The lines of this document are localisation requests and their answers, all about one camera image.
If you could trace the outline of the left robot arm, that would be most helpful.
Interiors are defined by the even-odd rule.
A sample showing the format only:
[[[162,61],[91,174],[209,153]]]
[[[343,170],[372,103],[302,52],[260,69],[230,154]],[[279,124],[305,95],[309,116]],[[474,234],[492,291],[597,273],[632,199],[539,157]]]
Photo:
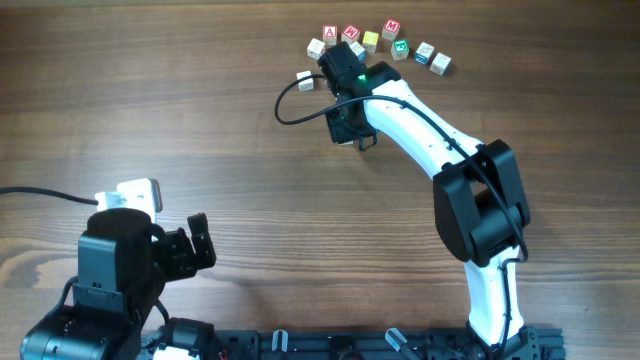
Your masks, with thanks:
[[[58,301],[25,335],[21,358],[136,358],[165,285],[216,262],[206,215],[187,222],[187,229],[166,232],[141,210],[92,215],[78,243],[78,273],[62,291],[73,303]]]

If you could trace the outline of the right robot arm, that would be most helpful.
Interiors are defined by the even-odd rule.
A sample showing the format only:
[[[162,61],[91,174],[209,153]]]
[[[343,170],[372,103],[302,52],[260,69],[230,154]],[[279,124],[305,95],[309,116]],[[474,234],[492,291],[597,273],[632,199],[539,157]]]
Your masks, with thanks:
[[[527,260],[523,229],[530,221],[511,148],[468,136],[426,106],[389,64],[367,67],[347,43],[317,62],[336,105],[326,119],[336,143],[385,134],[433,184],[436,230],[465,266],[469,325],[492,356],[506,352],[523,327],[515,266]]]

